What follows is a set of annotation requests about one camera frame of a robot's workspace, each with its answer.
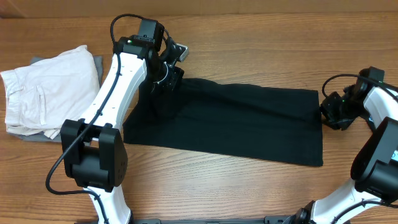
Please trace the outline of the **black t-shirt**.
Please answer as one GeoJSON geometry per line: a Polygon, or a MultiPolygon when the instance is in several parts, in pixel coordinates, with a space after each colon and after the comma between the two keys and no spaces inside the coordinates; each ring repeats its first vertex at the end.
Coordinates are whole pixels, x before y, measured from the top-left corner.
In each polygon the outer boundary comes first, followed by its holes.
{"type": "Polygon", "coordinates": [[[140,93],[123,131],[127,144],[323,165],[315,90],[186,78],[170,93],[140,93]]]}

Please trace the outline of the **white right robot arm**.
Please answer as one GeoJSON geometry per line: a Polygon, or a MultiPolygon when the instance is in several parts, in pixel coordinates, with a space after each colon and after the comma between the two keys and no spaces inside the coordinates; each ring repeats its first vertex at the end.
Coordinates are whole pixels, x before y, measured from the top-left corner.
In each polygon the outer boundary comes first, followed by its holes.
{"type": "Polygon", "coordinates": [[[385,83],[384,74],[376,67],[364,68],[343,96],[333,92],[321,103],[324,124],[330,128],[346,130],[362,117],[373,133],[355,157],[350,179],[285,223],[349,223],[372,207],[397,208],[397,87],[385,83]]]}

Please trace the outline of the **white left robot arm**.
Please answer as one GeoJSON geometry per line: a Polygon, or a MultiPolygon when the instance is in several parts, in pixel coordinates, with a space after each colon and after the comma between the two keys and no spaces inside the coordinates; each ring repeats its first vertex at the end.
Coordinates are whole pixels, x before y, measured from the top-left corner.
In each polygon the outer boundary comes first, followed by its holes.
{"type": "Polygon", "coordinates": [[[67,177],[74,179],[78,194],[88,194],[98,223],[134,223],[121,186],[128,158],[121,136],[127,109],[135,93],[143,98],[173,92],[184,71],[176,67],[189,54],[157,20],[140,17],[139,31],[113,43],[111,68],[97,96],[77,120],[62,125],[62,155],[47,174],[45,186],[63,163],[67,177]]]}

